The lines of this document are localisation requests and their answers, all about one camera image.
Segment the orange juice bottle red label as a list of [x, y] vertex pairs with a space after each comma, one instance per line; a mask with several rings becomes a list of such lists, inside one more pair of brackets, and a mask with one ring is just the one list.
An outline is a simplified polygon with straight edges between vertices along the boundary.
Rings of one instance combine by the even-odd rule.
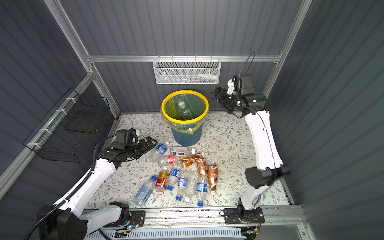
[[155, 190], [157, 192], [164, 192], [167, 189], [168, 178], [169, 178], [168, 168], [163, 167], [162, 170], [159, 172], [159, 175], [155, 184]]

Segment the light blue tinted bottle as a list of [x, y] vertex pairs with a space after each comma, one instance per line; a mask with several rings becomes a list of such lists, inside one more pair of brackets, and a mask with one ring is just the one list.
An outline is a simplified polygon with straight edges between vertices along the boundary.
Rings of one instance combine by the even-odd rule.
[[150, 179], [146, 180], [137, 194], [134, 197], [134, 203], [139, 206], [144, 206], [147, 201], [149, 200], [149, 197], [153, 193], [156, 185], [157, 177], [151, 176]]

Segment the clear unlabeled bottle white cap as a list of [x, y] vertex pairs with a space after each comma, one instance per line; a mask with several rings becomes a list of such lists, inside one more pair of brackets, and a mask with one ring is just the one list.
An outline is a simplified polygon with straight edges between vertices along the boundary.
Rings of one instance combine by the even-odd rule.
[[196, 193], [199, 174], [197, 172], [189, 173], [188, 183], [185, 189], [184, 202], [190, 203], [192, 196]]

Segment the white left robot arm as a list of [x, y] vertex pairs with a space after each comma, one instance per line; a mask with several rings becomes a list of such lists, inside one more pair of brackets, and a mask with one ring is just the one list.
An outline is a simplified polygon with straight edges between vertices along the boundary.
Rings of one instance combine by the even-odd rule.
[[88, 201], [101, 184], [112, 175], [123, 162], [139, 159], [157, 145], [151, 137], [138, 139], [135, 134], [128, 138], [116, 138], [112, 148], [94, 153], [91, 168], [84, 176], [52, 206], [43, 206], [38, 212], [38, 221], [32, 226], [25, 239], [34, 230], [39, 231], [41, 240], [83, 240], [102, 227], [114, 224], [120, 228], [132, 228], [129, 205], [111, 202], [104, 208], [84, 213]]

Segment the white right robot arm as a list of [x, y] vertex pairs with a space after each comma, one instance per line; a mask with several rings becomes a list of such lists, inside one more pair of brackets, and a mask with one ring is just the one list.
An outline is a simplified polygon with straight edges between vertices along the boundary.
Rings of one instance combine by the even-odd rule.
[[227, 223], [235, 221], [248, 223], [250, 220], [263, 222], [259, 202], [265, 192], [276, 180], [290, 173], [285, 166], [276, 147], [270, 123], [270, 113], [266, 110], [267, 99], [263, 94], [242, 95], [240, 90], [227, 91], [217, 87], [211, 93], [213, 101], [233, 115], [234, 110], [242, 112], [239, 118], [244, 118], [250, 129], [255, 153], [256, 165], [245, 170], [248, 186], [240, 198], [236, 212], [225, 214]]

